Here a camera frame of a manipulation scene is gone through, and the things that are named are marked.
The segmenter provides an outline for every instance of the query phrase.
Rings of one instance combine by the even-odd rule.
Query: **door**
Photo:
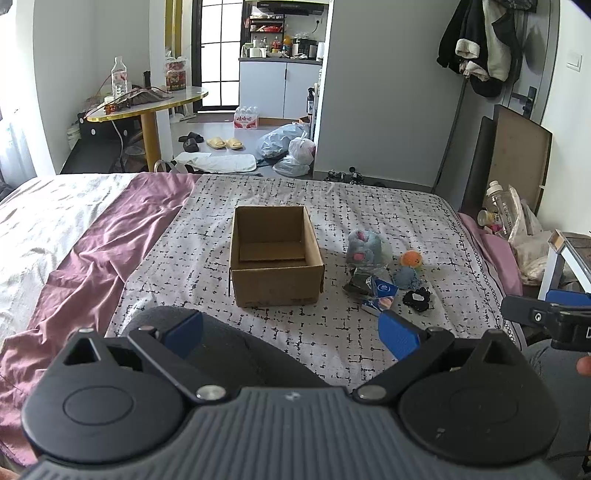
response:
[[[536,123],[542,121],[558,45],[560,0],[538,0],[535,12],[517,14],[523,48],[519,79],[505,92],[503,105]]]
[[[285,107],[283,118],[297,120],[307,113],[308,88],[318,83],[320,65],[288,63],[285,75]]]
[[[283,118],[284,61],[240,62],[240,105],[256,106],[259,116]]]
[[[242,0],[203,0],[201,10],[201,85],[209,90],[202,110],[238,106]]]

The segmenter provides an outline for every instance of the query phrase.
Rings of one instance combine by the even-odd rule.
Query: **window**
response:
[[[201,81],[209,90],[203,106],[238,105],[242,0],[203,0],[201,13]]]

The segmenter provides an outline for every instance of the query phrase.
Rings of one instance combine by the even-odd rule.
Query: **round table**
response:
[[[142,131],[144,133],[144,148],[146,151],[146,162],[150,171],[154,171],[154,164],[162,158],[160,153],[160,140],[156,127],[156,112],[167,110],[185,103],[196,102],[207,96],[209,92],[202,87],[187,87],[185,90],[170,92],[173,97],[168,100],[154,103],[144,103],[126,108],[114,113],[106,114],[104,108],[92,112],[86,119],[89,122],[109,122],[121,118],[138,116],[141,118]]]

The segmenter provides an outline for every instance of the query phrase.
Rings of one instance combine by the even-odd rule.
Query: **door handle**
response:
[[[511,96],[519,100],[519,103],[523,105],[523,116],[527,119],[531,117],[531,111],[534,109],[535,97],[538,94],[538,89],[530,87],[527,96],[520,95],[519,93],[512,93]]]

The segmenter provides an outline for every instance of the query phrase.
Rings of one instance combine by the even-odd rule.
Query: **white cabinet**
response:
[[[285,104],[283,118],[297,120],[307,113],[308,88],[318,83],[320,65],[288,63],[285,76]]]
[[[262,117],[283,118],[286,68],[283,61],[240,62],[240,105],[256,106]]]
[[[241,61],[240,105],[258,107],[261,117],[297,120],[307,115],[308,88],[319,73],[312,63]]]

